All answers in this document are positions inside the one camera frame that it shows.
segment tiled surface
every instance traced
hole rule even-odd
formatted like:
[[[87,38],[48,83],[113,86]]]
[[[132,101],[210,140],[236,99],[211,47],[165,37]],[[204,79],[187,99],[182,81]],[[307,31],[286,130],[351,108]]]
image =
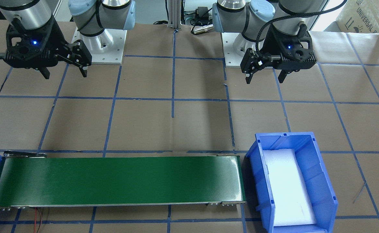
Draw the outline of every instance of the tiled surface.
[[[0,22],[0,51],[6,26]],[[71,39],[74,23],[60,26]],[[324,75],[316,65],[277,85],[273,70],[264,70],[247,85],[238,69],[224,68],[218,33],[189,30],[175,33],[174,49],[166,25],[136,25],[121,69],[92,65],[85,79],[73,66],[63,75],[63,63],[50,68],[48,81],[33,70],[13,69],[0,92],[0,150],[35,152],[40,146],[50,158],[235,152],[247,204],[40,208],[40,232],[265,232],[244,155],[254,133],[288,131],[287,122],[291,131],[316,135],[339,201],[334,233],[379,232],[378,36],[312,33]],[[347,36],[367,65],[359,64]],[[8,71],[0,61],[0,88]],[[363,177],[370,192],[364,189],[353,204]],[[33,209],[0,212],[0,232],[10,233],[13,225],[15,232],[31,232],[33,223]]]

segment metal post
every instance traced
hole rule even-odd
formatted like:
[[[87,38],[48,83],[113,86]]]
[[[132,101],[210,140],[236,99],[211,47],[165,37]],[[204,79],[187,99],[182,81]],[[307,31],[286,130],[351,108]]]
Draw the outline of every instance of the metal post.
[[[181,29],[181,0],[168,0],[169,28]]]

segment cardboard box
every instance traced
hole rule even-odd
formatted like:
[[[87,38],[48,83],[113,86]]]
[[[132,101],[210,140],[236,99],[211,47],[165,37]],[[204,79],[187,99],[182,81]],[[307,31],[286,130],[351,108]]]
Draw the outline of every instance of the cardboard box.
[[[379,33],[379,0],[349,0],[336,22],[343,32]]]

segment black band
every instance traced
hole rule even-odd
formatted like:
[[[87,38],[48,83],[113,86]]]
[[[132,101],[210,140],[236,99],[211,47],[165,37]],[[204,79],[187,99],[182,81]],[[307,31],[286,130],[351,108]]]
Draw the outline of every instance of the black band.
[[[99,14],[99,8],[100,5],[102,4],[102,0],[97,0],[96,2],[96,20],[97,20],[97,25],[99,25],[100,28],[103,28],[102,22],[100,21],[100,14]]]
[[[219,9],[226,11],[226,12],[231,12],[231,13],[241,12],[245,8],[245,6],[243,6],[241,9],[228,9],[228,8],[221,6],[220,4],[217,4],[217,6]]]
[[[126,4],[124,5],[121,5],[121,6],[107,6],[105,4],[102,4],[102,6],[104,8],[107,8],[107,9],[113,9],[113,10],[116,10],[116,9],[125,9],[126,7],[128,7],[130,5],[130,2],[131,1],[128,1]]]
[[[246,39],[247,41],[250,41],[250,42],[256,42],[255,39],[251,39],[251,38],[248,38],[246,35],[244,35],[244,33],[241,33],[242,37],[244,39]]]
[[[105,29],[102,29],[101,31],[94,33],[94,34],[85,34],[85,33],[81,33],[81,32],[80,32],[80,34],[85,36],[85,37],[95,37],[95,36],[102,34],[104,31],[105,31]]]
[[[32,6],[34,6],[35,4],[37,4],[40,0],[33,0],[32,2],[28,3],[28,4],[25,4],[23,6],[12,6],[12,7],[9,7],[9,6],[0,6],[1,9],[4,9],[4,10],[9,10],[9,11],[19,11],[19,10],[24,10],[24,9],[28,9]]]
[[[287,14],[289,14],[289,15],[297,15],[297,14],[298,14],[298,13],[296,13],[296,12],[293,12],[293,11],[287,9],[286,7],[284,7],[283,5],[281,5],[280,2],[278,3],[278,7],[279,7],[282,11],[284,11],[285,13],[287,13]]]
[[[247,31],[249,22],[250,22],[250,11],[246,10],[246,18],[245,18],[244,29],[241,32],[242,34],[244,34]]]

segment green surface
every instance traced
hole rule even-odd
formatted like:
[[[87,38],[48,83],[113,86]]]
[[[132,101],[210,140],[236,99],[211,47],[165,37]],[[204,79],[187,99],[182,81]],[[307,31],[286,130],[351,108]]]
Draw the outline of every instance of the green surface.
[[[7,158],[0,206],[245,201],[238,156]]]

